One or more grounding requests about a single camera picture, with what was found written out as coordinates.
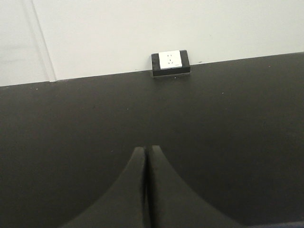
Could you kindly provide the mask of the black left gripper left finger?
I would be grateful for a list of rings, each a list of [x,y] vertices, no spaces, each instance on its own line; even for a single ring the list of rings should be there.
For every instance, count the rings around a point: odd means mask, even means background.
[[[118,179],[64,228],[143,228],[145,149],[136,147]]]

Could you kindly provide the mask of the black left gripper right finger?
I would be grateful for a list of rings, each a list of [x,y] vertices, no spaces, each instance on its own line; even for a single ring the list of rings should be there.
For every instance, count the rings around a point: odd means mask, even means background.
[[[148,149],[148,203],[154,228],[238,228],[203,200],[173,169],[160,146]]]

